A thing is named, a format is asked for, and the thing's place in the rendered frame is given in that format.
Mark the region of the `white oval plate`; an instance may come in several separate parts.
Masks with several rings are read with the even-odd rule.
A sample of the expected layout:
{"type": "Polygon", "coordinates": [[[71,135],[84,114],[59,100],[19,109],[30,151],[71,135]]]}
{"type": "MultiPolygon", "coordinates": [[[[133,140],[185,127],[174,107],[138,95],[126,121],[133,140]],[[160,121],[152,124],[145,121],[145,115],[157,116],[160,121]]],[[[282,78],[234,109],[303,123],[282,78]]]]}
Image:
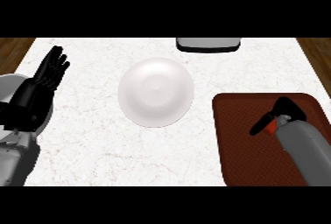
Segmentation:
{"type": "Polygon", "coordinates": [[[192,76],[174,60],[145,59],[124,73],[118,105],[138,125],[158,128],[176,123],[189,111],[192,99],[192,76]]]}

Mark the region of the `grey and black appliance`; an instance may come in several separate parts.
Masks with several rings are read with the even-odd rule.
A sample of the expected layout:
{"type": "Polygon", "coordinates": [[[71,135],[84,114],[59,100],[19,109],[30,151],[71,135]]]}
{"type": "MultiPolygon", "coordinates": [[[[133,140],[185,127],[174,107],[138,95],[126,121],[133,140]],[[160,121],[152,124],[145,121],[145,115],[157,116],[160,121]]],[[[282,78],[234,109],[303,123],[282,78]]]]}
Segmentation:
{"type": "Polygon", "coordinates": [[[229,53],[241,46],[241,38],[176,38],[177,49],[186,53],[229,53]]]}

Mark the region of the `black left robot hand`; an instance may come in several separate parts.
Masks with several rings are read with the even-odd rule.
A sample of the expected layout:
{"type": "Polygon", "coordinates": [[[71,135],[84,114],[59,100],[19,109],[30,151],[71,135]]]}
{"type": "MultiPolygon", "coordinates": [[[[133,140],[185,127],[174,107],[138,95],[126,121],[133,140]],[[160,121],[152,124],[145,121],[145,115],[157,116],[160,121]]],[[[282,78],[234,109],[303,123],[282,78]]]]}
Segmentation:
{"type": "Polygon", "coordinates": [[[0,102],[5,130],[34,132],[47,119],[55,92],[70,67],[64,48],[53,46],[33,78],[24,80],[9,102],[0,102]]]}

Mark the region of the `red bell pepper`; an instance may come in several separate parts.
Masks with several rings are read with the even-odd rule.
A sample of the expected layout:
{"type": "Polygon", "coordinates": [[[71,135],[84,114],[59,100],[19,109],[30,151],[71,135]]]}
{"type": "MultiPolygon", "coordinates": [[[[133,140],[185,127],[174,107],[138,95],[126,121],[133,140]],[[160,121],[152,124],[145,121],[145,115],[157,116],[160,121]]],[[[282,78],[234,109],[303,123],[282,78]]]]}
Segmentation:
{"type": "Polygon", "coordinates": [[[266,127],[263,128],[263,132],[272,136],[275,134],[275,130],[276,130],[276,119],[273,119],[271,123],[266,125],[266,127]]]}

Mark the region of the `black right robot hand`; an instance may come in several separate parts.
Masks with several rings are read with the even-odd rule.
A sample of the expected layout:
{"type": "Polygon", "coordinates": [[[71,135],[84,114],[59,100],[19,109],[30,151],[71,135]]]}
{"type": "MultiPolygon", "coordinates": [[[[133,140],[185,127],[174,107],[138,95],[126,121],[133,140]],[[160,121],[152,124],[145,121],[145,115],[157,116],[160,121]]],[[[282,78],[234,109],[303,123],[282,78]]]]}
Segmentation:
{"type": "Polygon", "coordinates": [[[257,123],[253,125],[250,135],[257,135],[265,131],[266,125],[276,119],[276,128],[281,128],[287,123],[300,120],[306,121],[306,113],[294,103],[294,101],[281,96],[273,104],[273,109],[262,116],[257,123]]]}

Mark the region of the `dark red tray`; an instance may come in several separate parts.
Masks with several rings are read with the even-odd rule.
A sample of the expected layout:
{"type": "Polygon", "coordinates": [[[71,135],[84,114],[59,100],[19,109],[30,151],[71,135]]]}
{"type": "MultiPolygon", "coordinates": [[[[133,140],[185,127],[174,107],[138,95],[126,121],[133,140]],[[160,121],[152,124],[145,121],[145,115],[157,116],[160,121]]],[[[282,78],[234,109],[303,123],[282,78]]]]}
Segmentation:
{"type": "Polygon", "coordinates": [[[279,97],[288,97],[305,111],[331,143],[331,122],[316,98],[303,93],[217,94],[211,100],[219,144],[222,177],[228,186],[305,186],[296,164],[276,137],[250,134],[251,127],[273,109],[279,97]]]}

